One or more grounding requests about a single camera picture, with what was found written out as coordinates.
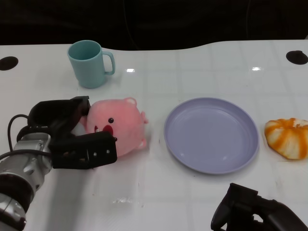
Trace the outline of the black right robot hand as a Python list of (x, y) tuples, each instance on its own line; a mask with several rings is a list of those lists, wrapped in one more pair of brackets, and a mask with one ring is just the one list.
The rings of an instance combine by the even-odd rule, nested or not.
[(285, 204), (264, 199), (258, 191), (231, 183), (217, 207), (211, 230), (221, 231), (306, 231), (308, 227)]

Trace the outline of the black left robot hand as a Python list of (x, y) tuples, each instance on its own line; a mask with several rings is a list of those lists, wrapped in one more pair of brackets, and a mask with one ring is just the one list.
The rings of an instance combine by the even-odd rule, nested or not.
[(89, 114), (88, 96), (42, 101), (28, 115), (30, 131), (47, 133), (54, 168), (91, 169), (117, 161), (116, 138), (107, 131), (74, 135), (72, 130)]

